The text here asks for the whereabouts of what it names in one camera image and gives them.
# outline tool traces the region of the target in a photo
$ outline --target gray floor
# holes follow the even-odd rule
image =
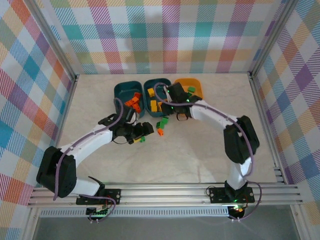
[[[41,218],[33,240],[44,239],[297,240],[299,236],[289,206],[260,206],[242,223],[226,217],[111,217],[100,224],[90,224],[86,218]]]

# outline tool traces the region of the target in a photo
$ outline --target marble surface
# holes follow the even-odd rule
[[[78,81],[59,145],[68,144],[90,131],[97,122],[115,112],[114,86],[125,81],[142,83],[155,78],[197,78],[204,99],[213,107],[241,117],[250,117],[260,141],[255,155],[251,181],[276,182],[274,163],[259,120],[258,111],[246,74],[124,74],[81,75]],[[147,112],[139,122],[154,128],[159,118]],[[124,138],[116,139],[119,143]],[[221,132],[204,123],[189,119],[177,121],[170,116],[164,136],[157,133],[146,142],[132,145],[109,143],[102,146],[78,167],[79,176],[92,176],[103,182],[224,182],[230,160],[224,151]]]

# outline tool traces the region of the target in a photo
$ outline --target orange bin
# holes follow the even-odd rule
[[[194,95],[204,99],[201,82],[196,78],[179,78],[174,83],[181,83],[183,90],[187,93],[189,87],[195,87]]]

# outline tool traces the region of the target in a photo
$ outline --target checkered fabric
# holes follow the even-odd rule
[[[71,80],[22,0],[0,0],[0,240],[18,239]]]
[[[256,79],[281,162],[320,236],[320,0],[300,0]]]
[[[247,72],[276,0],[37,0],[85,74]]]

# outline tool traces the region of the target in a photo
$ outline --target small plastic block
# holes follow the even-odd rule
[[[162,112],[162,108],[161,108],[162,102],[158,102],[158,108],[159,108],[159,112]]]
[[[142,97],[142,94],[140,92],[135,92],[133,97],[140,99]]]
[[[158,112],[158,108],[157,108],[157,105],[151,105],[151,112]]]
[[[151,100],[150,101],[150,106],[151,106],[151,112],[158,112],[158,107],[157,107],[157,101],[156,100]]]
[[[164,129],[165,128],[165,124],[162,121],[159,121],[156,123],[156,128],[157,129]]]
[[[168,124],[168,121],[169,121],[169,118],[168,118],[168,117],[165,117],[165,116],[161,119],[161,122],[162,122],[164,125]]]
[[[164,131],[161,128],[158,128],[157,132],[160,136],[164,135]]]
[[[133,139],[133,143],[135,144],[137,142],[140,142],[140,140],[141,140],[141,137],[139,139]]]
[[[188,92],[194,93],[196,91],[196,88],[194,86],[188,87]]]
[[[141,113],[141,109],[140,109],[138,103],[134,103],[134,104],[132,105],[132,107],[136,110],[136,112],[137,112],[138,114]]]
[[[137,98],[136,96],[134,96],[131,101],[133,101],[135,104],[139,103],[139,98]]]
[[[149,89],[148,89],[148,93],[149,93],[150,98],[152,98],[152,97],[155,96],[155,91],[154,91],[153,88],[149,88]]]
[[[129,101],[126,101],[126,102],[124,103],[124,105],[126,105],[126,106],[128,106],[128,107],[132,106],[132,104],[134,104],[134,102],[132,101],[132,99],[129,100]]]

